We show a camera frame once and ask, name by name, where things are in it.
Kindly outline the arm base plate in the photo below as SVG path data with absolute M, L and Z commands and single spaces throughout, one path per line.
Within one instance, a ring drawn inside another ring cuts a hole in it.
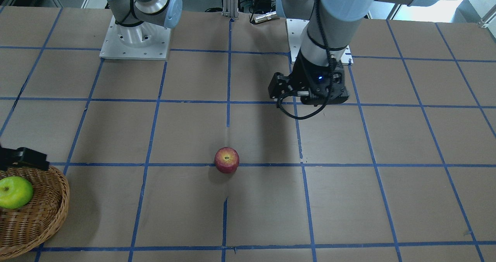
M 327 52 L 345 65 L 353 61 L 348 47 L 360 25 L 360 20 L 343 21 L 326 14 L 320 15 L 319 18 L 328 45 L 318 40 L 321 38 L 321 33 L 318 28 L 313 28 L 319 25 L 317 21 L 286 20 L 291 63 L 296 64 L 297 56 L 301 53 L 312 64 L 325 66 L 328 64 Z
M 110 20 L 99 57 L 109 60 L 166 61 L 173 29 L 144 22 L 124 27 Z

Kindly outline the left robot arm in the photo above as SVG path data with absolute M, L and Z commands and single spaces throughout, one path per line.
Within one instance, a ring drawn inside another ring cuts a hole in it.
M 314 106 L 347 101 L 341 57 L 374 1 L 428 7 L 439 0 L 276 0 L 278 16 L 308 23 L 292 72 L 273 75 L 269 97 L 278 101 L 300 97 L 305 105 Z

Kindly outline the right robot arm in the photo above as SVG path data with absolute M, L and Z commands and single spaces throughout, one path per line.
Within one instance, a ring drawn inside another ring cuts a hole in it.
M 181 18 L 183 0 L 106 0 L 113 13 L 101 57 L 156 60 L 168 48 L 170 30 Z

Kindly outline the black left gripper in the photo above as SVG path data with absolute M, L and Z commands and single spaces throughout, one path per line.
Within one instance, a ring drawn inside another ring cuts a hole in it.
M 301 54 L 297 55 L 292 73 L 273 74 L 268 85 L 269 98 L 277 99 L 288 93 L 290 96 L 299 96 L 304 105 L 323 105 L 330 92 L 327 104 L 346 102 L 349 92 L 345 86 L 343 64 L 334 58 L 331 62 L 333 70 L 330 70 L 329 66 L 315 65 Z

